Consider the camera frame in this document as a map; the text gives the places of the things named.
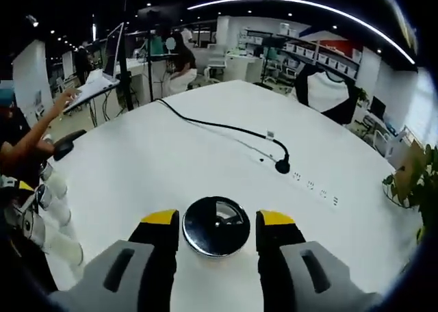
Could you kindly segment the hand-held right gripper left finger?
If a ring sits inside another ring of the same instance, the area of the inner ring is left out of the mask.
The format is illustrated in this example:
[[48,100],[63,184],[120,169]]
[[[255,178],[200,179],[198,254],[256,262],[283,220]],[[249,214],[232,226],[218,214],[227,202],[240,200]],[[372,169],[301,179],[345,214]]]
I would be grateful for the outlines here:
[[178,247],[178,210],[149,214],[127,241],[97,255],[76,285],[50,300],[63,311],[169,311]]

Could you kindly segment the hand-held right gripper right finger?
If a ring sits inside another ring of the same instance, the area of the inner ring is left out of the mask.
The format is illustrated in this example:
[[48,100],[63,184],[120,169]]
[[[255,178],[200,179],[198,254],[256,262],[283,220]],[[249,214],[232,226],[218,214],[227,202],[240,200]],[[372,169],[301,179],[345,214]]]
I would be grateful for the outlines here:
[[306,241],[291,217],[259,210],[255,230],[264,311],[369,311],[381,301],[353,283],[343,261]]

